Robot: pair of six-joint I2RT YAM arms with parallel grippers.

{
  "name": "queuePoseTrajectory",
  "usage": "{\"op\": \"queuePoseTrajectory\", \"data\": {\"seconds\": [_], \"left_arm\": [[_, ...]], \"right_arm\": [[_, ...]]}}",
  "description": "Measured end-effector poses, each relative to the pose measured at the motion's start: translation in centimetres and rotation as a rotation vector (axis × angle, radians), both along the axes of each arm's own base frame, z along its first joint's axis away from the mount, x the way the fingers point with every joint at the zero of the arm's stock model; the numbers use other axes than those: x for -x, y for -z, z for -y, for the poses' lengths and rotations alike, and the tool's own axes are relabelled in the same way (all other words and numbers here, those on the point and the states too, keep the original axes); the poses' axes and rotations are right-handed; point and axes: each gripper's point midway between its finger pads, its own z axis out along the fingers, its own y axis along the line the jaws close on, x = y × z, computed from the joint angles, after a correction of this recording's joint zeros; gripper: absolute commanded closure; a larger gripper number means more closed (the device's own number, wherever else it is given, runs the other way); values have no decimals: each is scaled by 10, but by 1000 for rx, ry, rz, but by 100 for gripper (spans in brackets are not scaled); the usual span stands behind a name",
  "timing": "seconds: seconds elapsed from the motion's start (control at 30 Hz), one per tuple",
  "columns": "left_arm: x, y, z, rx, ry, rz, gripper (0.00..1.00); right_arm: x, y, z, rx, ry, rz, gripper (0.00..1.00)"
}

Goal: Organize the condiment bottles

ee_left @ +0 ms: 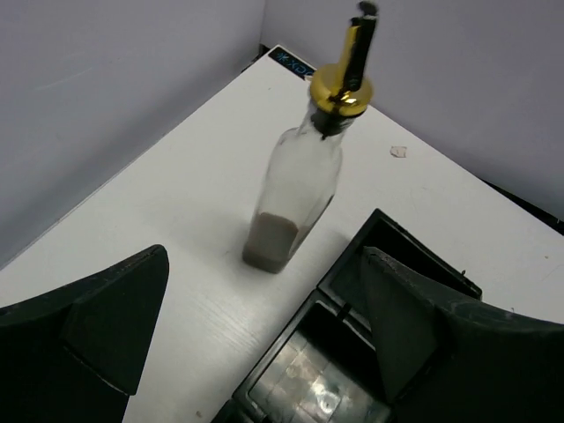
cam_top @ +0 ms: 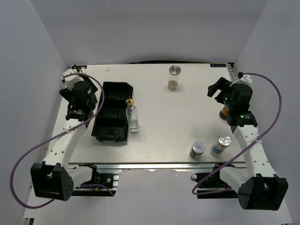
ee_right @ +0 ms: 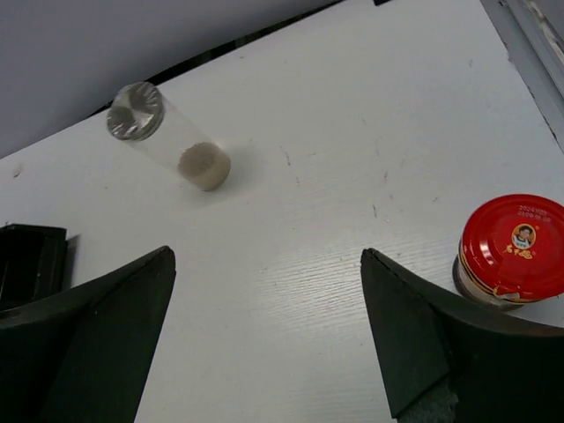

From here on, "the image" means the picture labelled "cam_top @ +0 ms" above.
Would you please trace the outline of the red cap amber sauce bottle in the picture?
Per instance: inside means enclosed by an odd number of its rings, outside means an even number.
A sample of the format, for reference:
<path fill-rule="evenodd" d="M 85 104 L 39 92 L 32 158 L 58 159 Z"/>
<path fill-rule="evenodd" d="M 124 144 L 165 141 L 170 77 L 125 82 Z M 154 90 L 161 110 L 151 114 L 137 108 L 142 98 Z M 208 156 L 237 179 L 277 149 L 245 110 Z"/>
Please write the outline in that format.
<path fill-rule="evenodd" d="M 227 109 L 226 105 L 224 105 L 222 110 L 220 110 L 220 112 L 219 112 L 220 118 L 223 119 L 223 120 L 226 120 L 227 119 L 227 112 L 228 112 L 228 109 Z"/>

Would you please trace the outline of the tall clear jar with grains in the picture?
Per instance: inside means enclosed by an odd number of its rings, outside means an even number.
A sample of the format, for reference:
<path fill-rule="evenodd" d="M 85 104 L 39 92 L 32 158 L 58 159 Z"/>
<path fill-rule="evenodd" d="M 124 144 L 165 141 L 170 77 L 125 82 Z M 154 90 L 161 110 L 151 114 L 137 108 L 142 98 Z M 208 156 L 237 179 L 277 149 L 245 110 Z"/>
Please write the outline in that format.
<path fill-rule="evenodd" d="M 181 74 L 181 68 L 177 65 L 172 65 L 169 67 L 169 78 L 167 87 L 169 90 L 176 90 L 179 83 L 179 78 Z"/>

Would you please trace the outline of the blue label silver lid jar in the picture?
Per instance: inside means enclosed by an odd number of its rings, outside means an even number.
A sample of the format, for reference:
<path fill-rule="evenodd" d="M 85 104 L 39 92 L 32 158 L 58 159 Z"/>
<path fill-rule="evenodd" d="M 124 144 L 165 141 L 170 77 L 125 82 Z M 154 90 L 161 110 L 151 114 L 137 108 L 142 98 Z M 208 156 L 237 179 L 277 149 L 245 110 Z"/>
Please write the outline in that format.
<path fill-rule="evenodd" d="M 210 154 L 213 156 L 218 156 L 222 154 L 227 147 L 231 145 L 231 138 L 227 135 L 220 135 L 217 141 L 210 148 Z"/>

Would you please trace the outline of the black divided organizer tray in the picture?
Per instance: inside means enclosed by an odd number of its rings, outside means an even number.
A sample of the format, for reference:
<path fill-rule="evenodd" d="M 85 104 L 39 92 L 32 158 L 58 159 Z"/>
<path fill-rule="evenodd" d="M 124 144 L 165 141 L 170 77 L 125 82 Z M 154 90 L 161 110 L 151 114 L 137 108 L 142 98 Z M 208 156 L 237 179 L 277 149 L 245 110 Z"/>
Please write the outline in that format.
<path fill-rule="evenodd" d="M 104 103 L 95 117 L 91 135 L 100 142 L 126 142 L 126 100 L 132 97 L 134 88 L 127 82 L 103 82 L 103 89 Z"/>

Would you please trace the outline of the square glass oil bottle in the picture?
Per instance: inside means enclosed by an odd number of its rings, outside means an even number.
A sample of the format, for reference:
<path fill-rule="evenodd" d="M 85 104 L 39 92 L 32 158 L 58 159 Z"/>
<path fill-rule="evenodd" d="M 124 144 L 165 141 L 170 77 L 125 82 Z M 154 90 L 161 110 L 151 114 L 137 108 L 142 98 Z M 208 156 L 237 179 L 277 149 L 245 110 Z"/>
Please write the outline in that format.
<path fill-rule="evenodd" d="M 139 121 L 138 121 L 138 113 L 137 108 L 134 105 L 134 100 L 132 98 L 128 98 L 126 100 L 126 117 L 128 128 L 130 132 L 138 132 L 139 131 Z"/>

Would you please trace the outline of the small jar white red lid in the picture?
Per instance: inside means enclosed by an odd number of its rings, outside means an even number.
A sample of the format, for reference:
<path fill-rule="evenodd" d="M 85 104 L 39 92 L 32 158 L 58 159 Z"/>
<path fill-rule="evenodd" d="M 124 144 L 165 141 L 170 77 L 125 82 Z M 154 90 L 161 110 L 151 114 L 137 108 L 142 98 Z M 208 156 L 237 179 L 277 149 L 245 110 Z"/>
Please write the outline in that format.
<path fill-rule="evenodd" d="M 191 158 L 195 159 L 200 157 L 206 150 L 206 146 L 201 141 L 196 141 L 193 143 L 189 155 Z"/>

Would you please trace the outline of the round glass bottle gold spout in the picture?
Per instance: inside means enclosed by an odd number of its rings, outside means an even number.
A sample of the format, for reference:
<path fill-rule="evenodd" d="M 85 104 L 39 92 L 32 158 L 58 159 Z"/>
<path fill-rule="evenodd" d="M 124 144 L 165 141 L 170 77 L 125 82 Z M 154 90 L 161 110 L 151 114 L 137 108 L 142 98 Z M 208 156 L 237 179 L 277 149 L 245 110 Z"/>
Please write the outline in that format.
<path fill-rule="evenodd" d="M 72 69 L 73 69 L 76 73 L 83 73 L 83 69 L 78 69 L 78 68 L 75 69 L 73 66 L 72 66 Z"/>

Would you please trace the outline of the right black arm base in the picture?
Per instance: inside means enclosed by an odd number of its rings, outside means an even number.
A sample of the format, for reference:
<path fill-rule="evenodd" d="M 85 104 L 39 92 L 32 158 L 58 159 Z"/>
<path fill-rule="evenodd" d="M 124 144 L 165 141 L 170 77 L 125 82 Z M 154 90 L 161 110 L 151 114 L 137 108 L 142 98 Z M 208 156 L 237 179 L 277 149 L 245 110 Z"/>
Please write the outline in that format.
<path fill-rule="evenodd" d="M 190 176 L 191 180 L 198 183 L 205 176 L 207 176 L 209 172 L 199 172 L 194 173 Z M 220 179 L 220 171 L 214 174 L 212 177 L 209 177 L 205 180 L 198 188 L 197 193 L 210 192 L 217 189 L 226 189 L 229 188 L 229 185 Z M 229 190 L 226 192 L 218 192 L 209 195 L 198 195 L 198 199 L 237 199 L 238 194 L 234 190 Z"/>

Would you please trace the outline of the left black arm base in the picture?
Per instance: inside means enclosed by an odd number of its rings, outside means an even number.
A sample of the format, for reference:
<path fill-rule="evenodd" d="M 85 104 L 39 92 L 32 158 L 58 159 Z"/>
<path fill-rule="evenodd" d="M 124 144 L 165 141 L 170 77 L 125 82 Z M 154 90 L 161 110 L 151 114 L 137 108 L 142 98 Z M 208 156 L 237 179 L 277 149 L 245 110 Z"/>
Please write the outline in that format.
<path fill-rule="evenodd" d="M 74 165 L 67 172 L 78 185 L 72 196 L 113 197 L 116 194 L 119 172 L 100 169 L 93 164 Z"/>

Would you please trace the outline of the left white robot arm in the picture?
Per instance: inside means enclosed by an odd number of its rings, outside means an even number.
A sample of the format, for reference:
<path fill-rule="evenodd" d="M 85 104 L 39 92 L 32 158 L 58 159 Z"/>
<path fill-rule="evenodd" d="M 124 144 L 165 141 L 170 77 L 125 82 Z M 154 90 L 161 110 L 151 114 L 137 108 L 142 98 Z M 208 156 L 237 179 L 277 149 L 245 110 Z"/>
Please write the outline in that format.
<path fill-rule="evenodd" d="M 97 87 L 88 78 L 80 78 L 72 88 L 60 90 L 68 101 L 64 135 L 58 137 L 50 152 L 41 163 L 34 163 L 30 169 L 35 195 L 37 197 L 67 201 L 74 188 L 86 184 L 94 187 L 99 182 L 95 166 L 79 165 L 68 169 L 71 156 L 85 133 L 98 102 Z"/>

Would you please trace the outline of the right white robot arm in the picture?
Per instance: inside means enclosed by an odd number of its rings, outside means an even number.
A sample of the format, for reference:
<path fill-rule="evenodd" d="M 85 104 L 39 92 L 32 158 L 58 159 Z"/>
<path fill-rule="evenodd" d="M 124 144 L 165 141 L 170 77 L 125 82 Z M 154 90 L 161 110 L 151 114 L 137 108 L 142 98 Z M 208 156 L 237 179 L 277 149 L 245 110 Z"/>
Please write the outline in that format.
<path fill-rule="evenodd" d="M 244 210 L 278 210 L 288 183 L 285 178 L 278 177 L 260 142 L 257 121 L 249 110 L 253 94 L 249 83 L 248 75 L 244 75 L 241 82 L 221 77 L 208 87 L 209 97 L 220 91 L 215 99 L 227 108 L 227 124 L 239 143 L 247 166 L 247 176 L 225 165 L 212 174 L 211 180 L 217 187 L 227 184 L 234 190 Z"/>

